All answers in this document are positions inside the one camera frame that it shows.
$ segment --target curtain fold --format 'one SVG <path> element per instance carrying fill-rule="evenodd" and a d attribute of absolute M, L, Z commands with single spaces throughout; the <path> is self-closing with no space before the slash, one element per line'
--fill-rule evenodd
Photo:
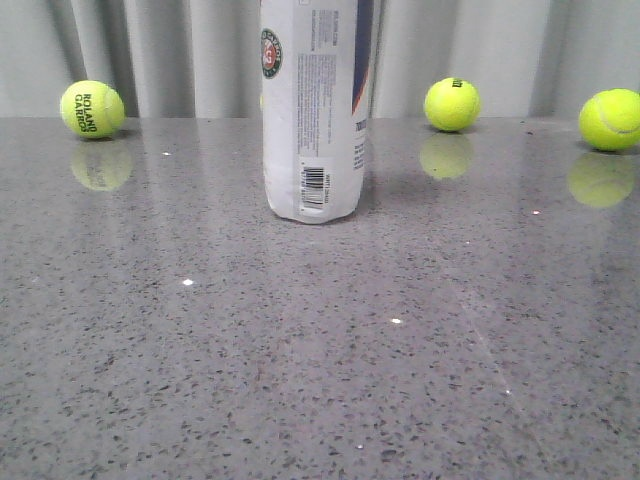
<path fill-rule="evenodd" d="M 446 76 L 478 87 L 483 116 L 572 118 L 640 88 L 637 0 L 372 1 L 373 117 L 422 115 Z M 0 0 L 0 116 L 56 116 L 84 78 L 129 116 L 258 116 L 259 16 L 258 0 Z"/>

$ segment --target tennis ball can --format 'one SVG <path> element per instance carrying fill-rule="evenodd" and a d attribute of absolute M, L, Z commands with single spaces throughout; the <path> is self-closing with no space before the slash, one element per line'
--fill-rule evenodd
<path fill-rule="evenodd" d="M 262 0 L 263 169 L 280 217 L 351 214 L 365 169 L 373 0 Z"/>

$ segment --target roland garros logo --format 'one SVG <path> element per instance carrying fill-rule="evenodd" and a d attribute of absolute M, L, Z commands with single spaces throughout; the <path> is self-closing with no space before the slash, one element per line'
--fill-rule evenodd
<path fill-rule="evenodd" d="M 282 65 L 282 45 L 275 33 L 265 28 L 262 31 L 262 74 L 265 78 L 277 75 Z"/>

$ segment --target tennis ball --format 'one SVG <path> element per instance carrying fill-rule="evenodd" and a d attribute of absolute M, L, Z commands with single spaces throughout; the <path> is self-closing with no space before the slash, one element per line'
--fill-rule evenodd
<path fill-rule="evenodd" d="M 627 198 L 635 184 L 631 158 L 589 152 L 567 174 L 567 187 L 576 201 L 593 208 L 609 208 Z"/>
<path fill-rule="evenodd" d="M 582 137 L 598 150 L 624 150 L 640 140 L 640 95 L 615 88 L 597 93 L 578 118 Z"/>
<path fill-rule="evenodd" d="M 71 158 L 73 176 L 89 190 L 116 190 L 132 171 L 131 153 L 118 141 L 79 142 Z"/>
<path fill-rule="evenodd" d="M 124 121 L 124 104 L 114 89 L 94 80 L 67 88 L 60 99 L 60 116 L 73 132 L 85 138 L 113 135 Z"/>
<path fill-rule="evenodd" d="M 457 133 L 431 135 L 420 149 L 422 169 L 436 180 L 463 175 L 469 169 L 472 158 L 471 142 Z"/>
<path fill-rule="evenodd" d="M 480 113 L 476 87 L 460 78 L 433 84 L 424 99 L 424 113 L 434 127 L 455 132 L 471 125 Z"/>

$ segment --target granite countertop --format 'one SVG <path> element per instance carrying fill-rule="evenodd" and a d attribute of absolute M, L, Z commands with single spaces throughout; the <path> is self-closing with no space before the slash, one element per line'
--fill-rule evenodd
<path fill-rule="evenodd" d="M 640 478 L 638 149 L 371 122 L 271 213 L 256 120 L 0 120 L 0 478 Z"/>

